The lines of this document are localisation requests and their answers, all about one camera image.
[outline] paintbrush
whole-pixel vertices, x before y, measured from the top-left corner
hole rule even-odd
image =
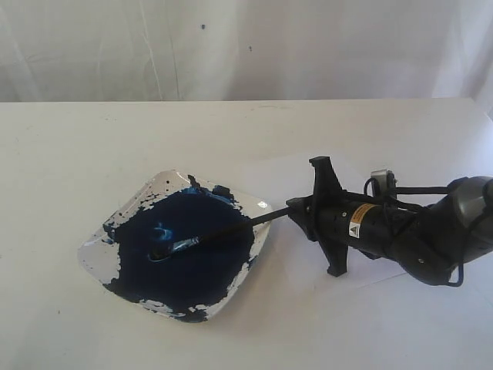
[[[275,220],[276,218],[286,216],[290,211],[291,209],[289,207],[283,208],[281,210],[275,210],[273,212],[269,212],[268,214],[263,214],[262,216],[250,218],[249,220],[239,222],[238,224],[225,227],[222,230],[215,231],[211,234],[191,237],[189,239],[176,241],[171,245],[168,244],[167,246],[155,248],[149,253],[149,259],[155,262],[165,260],[168,257],[172,256],[173,254],[186,251],[191,247],[195,247],[201,243],[207,241],[213,241],[220,237],[225,237],[226,235],[234,234],[237,231],[245,229],[247,227],[253,227],[256,225],[266,223],[268,221]]]

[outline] table surface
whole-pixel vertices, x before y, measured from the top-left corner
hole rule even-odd
[[[466,267],[459,289],[406,274],[365,283],[389,265],[340,280],[286,269],[274,232],[236,296],[202,324],[123,301],[76,260],[162,170],[249,190],[245,169],[319,150],[362,178],[391,168],[403,186],[491,176],[493,124],[470,99],[6,103],[0,123],[0,368],[491,368],[490,255]],[[294,288],[290,274],[303,269],[317,284]],[[336,289],[348,279],[359,283]]]

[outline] white wall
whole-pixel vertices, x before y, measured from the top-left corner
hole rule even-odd
[[[493,100],[491,0],[0,0],[0,100]]]

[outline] paint splatter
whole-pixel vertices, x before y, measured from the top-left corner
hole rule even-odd
[[[230,190],[201,187],[189,177],[191,187],[173,193],[140,210],[127,222],[105,231],[119,244],[119,277],[105,286],[119,296],[148,309],[167,306],[181,321],[206,320],[206,308],[225,298],[228,287],[250,259],[253,229],[205,242],[171,258],[155,262],[149,253],[163,243],[208,234],[246,220],[234,207]]]

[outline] yellow warning sticker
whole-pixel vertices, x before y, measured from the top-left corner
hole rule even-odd
[[[359,239],[360,237],[360,227],[361,227],[361,221],[364,218],[364,215],[367,214],[367,212],[373,208],[376,207],[375,204],[361,204],[353,213],[353,216],[351,217],[350,223],[349,223],[349,236],[350,237],[357,237]]]

